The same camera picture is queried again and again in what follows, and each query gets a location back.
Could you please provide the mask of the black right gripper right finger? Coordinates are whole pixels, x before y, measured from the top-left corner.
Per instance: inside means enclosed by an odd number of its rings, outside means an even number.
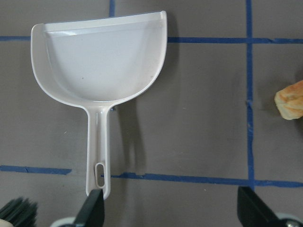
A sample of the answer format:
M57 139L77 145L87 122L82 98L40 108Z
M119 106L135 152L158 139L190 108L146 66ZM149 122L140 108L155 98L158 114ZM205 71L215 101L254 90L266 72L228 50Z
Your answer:
M267 227L278 221L276 214L248 186L238 187L237 217L243 227Z

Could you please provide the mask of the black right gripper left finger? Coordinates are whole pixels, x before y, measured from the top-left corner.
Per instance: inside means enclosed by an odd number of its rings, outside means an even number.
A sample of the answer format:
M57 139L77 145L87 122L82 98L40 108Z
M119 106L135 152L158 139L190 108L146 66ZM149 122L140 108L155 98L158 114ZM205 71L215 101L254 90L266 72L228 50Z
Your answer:
M104 222L103 190L94 189L85 200L73 223L76 227L102 227Z

